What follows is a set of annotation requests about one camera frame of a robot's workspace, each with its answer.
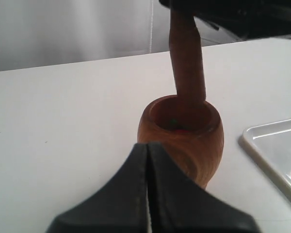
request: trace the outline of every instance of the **wooden mortar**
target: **wooden mortar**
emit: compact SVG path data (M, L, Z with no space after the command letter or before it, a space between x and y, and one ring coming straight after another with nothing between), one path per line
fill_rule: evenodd
M205 101L201 39L192 14L171 10L169 48L177 95L145 108L138 142L161 142L184 173L206 188L221 161L224 134L218 111Z

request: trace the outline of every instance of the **white table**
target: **white table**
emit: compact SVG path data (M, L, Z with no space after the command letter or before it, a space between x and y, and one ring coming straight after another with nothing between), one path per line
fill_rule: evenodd
M225 129L207 190L291 233L291 204L238 145L244 128L291 117L291 41L203 48L207 99ZM44 232L120 168L152 100L175 93L169 53L0 72L0 233Z

